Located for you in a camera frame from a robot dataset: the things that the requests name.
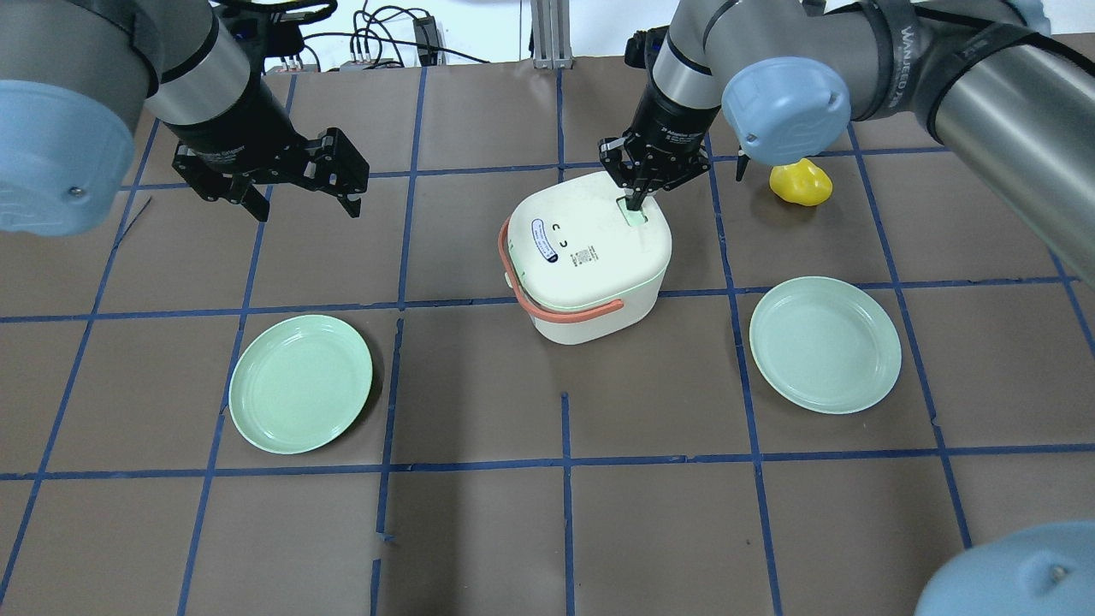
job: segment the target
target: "white wall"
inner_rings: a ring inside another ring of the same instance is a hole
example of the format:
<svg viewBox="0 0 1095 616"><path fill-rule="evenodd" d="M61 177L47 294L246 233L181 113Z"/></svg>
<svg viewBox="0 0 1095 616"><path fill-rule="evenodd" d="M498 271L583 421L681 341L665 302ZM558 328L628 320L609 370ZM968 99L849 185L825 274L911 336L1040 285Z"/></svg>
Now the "white wall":
<svg viewBox="0 0 1095 616"><path fill-rule="evenodd" d="M377 9L391 0L370 0ZM853 0L830 0L830 7ZM1054 33L1095 32L1095 0L1042 0ZM529 0L413 0L391 2L401 7L422 7L437 19L442 43L491 61L511 61L529 57L531 30ZM636 30L669 23L677 2L672 0L570 0L570 46L575 56L614 56ZM325 21L304 26L304 33L350 32L354 11L360 0L342 0L338 11ZM411 20L399 18L388 23L392 35L414 40ZM311 40L320 54L324 70L349 60L348 39L324 37ZM413 47L403 47L410 65L416 60ZM384 54L388 57L391 51ZM468 60L449 57L450 63Z"/></svg>

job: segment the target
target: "yellow object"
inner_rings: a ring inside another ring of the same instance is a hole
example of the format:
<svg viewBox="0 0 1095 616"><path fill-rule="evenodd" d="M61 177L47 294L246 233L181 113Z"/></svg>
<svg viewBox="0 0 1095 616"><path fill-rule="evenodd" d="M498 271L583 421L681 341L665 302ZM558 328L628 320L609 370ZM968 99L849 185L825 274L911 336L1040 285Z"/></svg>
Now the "yellow object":
<svg viewBox="0 0 1095 616"><path fill-rule="evenodd" d="M832 196L832 179L807 159L772 168L768 184L780 198L814 207Z"/></svg>

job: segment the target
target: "sticker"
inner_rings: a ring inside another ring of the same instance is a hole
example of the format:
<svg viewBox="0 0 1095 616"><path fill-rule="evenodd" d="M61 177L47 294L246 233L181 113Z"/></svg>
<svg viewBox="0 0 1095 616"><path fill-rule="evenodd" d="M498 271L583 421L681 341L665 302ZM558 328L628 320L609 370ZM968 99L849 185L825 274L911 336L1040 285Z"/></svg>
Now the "sticker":
<svg viewBox="0 0 1095 616"><path fill-rule="evenodd" d="M570 263L574 263L575 267L600 259L601 257L597 254L597 248L593 246L570 254Z"/></svg>
<svg viewBox="0 0 1095 616"><path fill-rule="evenodd" d="M558 260L558 253L555 252L555 248L551 246L551 242L548 241L548 231L544 230L544 221L539 218L532 221L532 240L537 242L537 249L540 251L540 255L546 258L549 263Z"/></svg>

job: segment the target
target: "light green plate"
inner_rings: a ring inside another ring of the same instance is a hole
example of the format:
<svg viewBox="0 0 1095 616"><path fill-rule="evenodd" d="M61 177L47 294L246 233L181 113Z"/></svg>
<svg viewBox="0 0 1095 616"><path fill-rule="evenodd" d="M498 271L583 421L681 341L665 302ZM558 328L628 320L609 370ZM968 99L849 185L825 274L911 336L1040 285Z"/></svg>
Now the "light green plate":
<svg viewBox="0 0 1095 616"><path fill-rule="evenodd" d="M237 430L274 454L325 445L349 428L372 385L372 358L343 322L304 315L247 347L232 373L228 406Z"/></svg>
<svg viewBox="0 0 1095 616"><path fill-rule="evenodd" d="M753 313L749 346L780 395L821 414L875 406L901 372L901 341L881 305L833 278L794 278L768 291Z"/></svg>

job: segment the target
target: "metal bracket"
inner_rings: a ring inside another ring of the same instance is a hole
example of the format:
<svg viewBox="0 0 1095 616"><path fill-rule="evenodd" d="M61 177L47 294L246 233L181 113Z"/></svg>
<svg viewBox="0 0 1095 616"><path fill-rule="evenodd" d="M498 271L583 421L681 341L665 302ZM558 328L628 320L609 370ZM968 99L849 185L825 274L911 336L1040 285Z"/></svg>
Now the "metal bracket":
<svg viewBox="0 0 1095 616"><path fill-rule="evenodd" d="M532 66L570 68L570 0L531 0Z"/></svg>

